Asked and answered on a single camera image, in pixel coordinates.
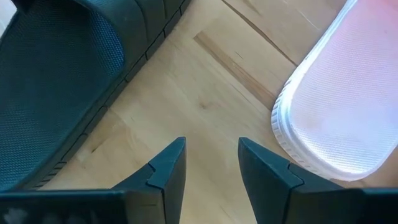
black mesh texture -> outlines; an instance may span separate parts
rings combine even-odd
[[[0,191],[59,149],[120,75],[113,28],[68,0],[36,0],[0,43]]]

light wood surface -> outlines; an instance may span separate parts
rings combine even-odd
[[[181,223],[255,223],[237,157],[247,136],[287,157],[270,113],[345,0],[193,0],[74,158],[44,189],[110,188],[187,137]],[[347,187],[398,185],[393,154]]]

wooden floor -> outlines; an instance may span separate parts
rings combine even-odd
[[[270,126],[284,82],[345,0],[193,0],[153,58],[44,189],[110,188],[187,137],[181,223],[254,223],[238,137],[287,157]],[[398,185],[379,172],[347,187]]]

black slide sandal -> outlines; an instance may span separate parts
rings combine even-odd
[[[0,40],[0,191],[46,184],[190,0],[15,0]]]

wood grain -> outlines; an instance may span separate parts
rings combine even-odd
[[[270,114],[284,82],[344,0],[193,0],[73,159],[43,189],[110,188],[187,137],[181,223],[255,223],[238,137],[287,157]],[[347,187],[398,185],[394,154]]]

